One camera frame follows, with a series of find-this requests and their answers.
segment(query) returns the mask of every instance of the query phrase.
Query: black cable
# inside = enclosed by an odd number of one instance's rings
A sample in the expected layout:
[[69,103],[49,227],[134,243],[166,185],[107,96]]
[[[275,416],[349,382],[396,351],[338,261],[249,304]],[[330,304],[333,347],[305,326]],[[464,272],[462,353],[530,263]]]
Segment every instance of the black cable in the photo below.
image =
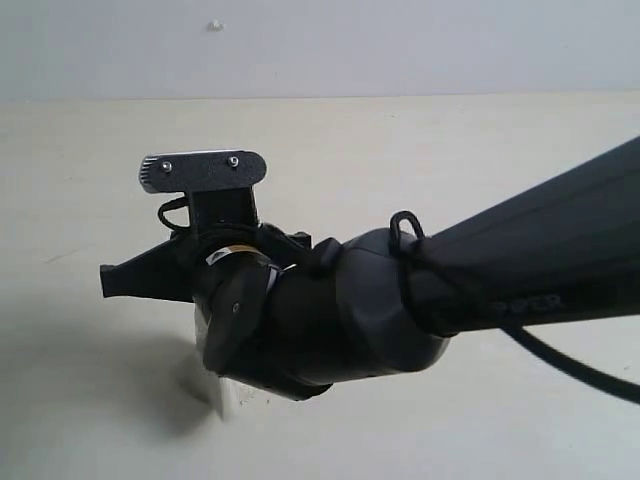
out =
[[489,302],[466,288],[460,281],[454,278],[446,268],[431,261],[430,259],[425,258],[424,256],[411,255],[410,261],[437,275],[441,280],[447,283],[451,288],[475,306],[480,315],[492,322],[495,322],[495,324],[504,333],[509,335],[520,346],[528,350],[543,362],[546,362],[561,372],[564,372],[574,379],[600,390],[601,392],[635,403],[636,405],[640,405],[640,385],[622,380],[614,377],[613,375],[596,370],[589,365],[585,365],[584,363],[565,355],[536,336],[530,334],[522,328],[522,326],[514,325],[505,321],[498,313],[496,313]]
[[170,212],[172,210],[178,210],[180,208],[186,207],[188,205],[187,197],[180,197],[173,200],[168,201],[167,203],[160,206],[158,209],[158,219],[165,226],[173,230],[174,232],[188,232],[189,227],[183,227],[181,225],[176,225],[175,223],[167,220],[167,217],[164,216],[165,212]]

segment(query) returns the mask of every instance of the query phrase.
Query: white wall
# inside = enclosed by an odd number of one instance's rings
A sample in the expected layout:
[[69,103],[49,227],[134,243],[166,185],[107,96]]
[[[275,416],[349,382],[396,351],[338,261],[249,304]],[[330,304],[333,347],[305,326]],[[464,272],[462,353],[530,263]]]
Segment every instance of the white wall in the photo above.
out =
[[[269,164],[263,219],[341,240],[411,208],[436,232],[639,132],[640,92],[139,101],[0,109],[0,478],[638,478],[637,408],[462,335],[432,369],[207,415],[176,383],[187,305],[103,300],[98,265],[166,237],[149,152]],[[640,380],[638,318],[534,329]]]
[[639,18],[637,0],[5,1],[0,102],[640,88]]

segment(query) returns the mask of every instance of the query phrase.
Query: piper logo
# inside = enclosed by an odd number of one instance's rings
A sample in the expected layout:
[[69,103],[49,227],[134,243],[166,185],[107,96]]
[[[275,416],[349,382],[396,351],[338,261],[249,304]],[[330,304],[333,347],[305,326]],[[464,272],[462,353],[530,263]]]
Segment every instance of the piper logo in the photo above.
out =
[[560,295],[549,294],[493,302],[492,306],[501,315],[524,315],[527,313],[551,312],[564,308],[565,304]]

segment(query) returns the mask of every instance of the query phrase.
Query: robotic arm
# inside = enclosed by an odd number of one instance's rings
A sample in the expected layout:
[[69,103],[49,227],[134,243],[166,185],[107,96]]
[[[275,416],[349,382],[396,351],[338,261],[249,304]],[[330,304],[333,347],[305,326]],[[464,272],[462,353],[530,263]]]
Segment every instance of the robotic arm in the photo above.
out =
[[[640,313],[640,137],[433,237],[410,212],[311,248],[258,221],[264,160],[245,151],[147,157],[165,243],[100,269],[103,294],[193,302],[207,370],[295,400],[333,383],[433,365],[461,332],[501,328],[604,392],[640,388],[522,327]],[[189,227],[169,222],[186,207]],[[401,230],[407,222],[412,233]]]

